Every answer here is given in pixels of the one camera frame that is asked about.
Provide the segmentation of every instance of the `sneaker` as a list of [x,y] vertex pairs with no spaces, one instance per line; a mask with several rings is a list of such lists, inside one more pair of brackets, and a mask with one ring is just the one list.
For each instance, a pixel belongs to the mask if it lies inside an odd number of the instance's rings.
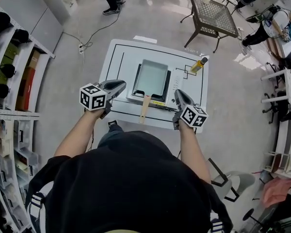
[[109,126],[109,128],[110,128],[112,125],[118,125],[118,124],[117,124],[117,121],[114,120],[114,121],[108,122],[108,126]]
[[120,9],[117,7],[116,10],[112,10],[112,9],[107,9],[105,10],[104,12],[102,12],[104,15],[108,16],[108,15],[111,15],[111,14],[118,14],[120,13]]
[[123,4],[125,3],[126,1],[125,0],[119,0],[119,1],[116,1],[117,4]]

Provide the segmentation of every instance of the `electrical outlet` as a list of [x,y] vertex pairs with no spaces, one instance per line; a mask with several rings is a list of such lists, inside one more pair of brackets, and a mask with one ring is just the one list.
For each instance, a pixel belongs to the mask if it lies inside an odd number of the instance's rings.
[[79,53],[80,54],[84,54],[84,48],[83,48],[83,44],[82,43],[79,44]]

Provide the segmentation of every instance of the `sleeve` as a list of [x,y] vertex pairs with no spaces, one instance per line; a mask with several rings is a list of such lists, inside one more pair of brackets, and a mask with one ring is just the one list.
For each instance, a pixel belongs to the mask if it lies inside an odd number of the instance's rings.
[[53,181],[64,162],[71,159],[69,156],[56,156],[48,160],[48,163],[30,181],[26,195],[25,207],[27,209],[30,199],[34,193],[41,190],[47,183]]
[[225,205],[222,203],[222,201],[220,201],[212,185],[206,183],[205,181],[203,181],[203,183],[208,192],[208,196],[211,203],[211,209],[216,214],[218,214],[219,219],[222,221],[222,224],[224,226],[223,232],[230,233],[233,229],[233,223],[232,220],[229,218]]
[[275,20],[281,30],[283,30],[289,24],[289,16],[284,11],[278,11],[274,15],[273,20]]

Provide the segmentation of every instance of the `oil bottle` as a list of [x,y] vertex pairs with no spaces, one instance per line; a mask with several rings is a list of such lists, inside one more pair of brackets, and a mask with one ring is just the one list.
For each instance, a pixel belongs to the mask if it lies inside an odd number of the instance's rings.
[[197,61],[192,67],[191,72],[197,73],[200,69],[204,67],[204,64],[208,61],[206,57],[202,58],[201,60]]

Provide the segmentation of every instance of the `square frying pan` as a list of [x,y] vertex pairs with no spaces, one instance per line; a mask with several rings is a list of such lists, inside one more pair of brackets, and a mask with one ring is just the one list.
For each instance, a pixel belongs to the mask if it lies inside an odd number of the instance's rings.
[[150,60],[142,61],[136,83],[136,90],[143,91],[145,93],[139,123],[143,124],[145,121],[147,108],[152,95],[163,95],[167,71],[167,65]]

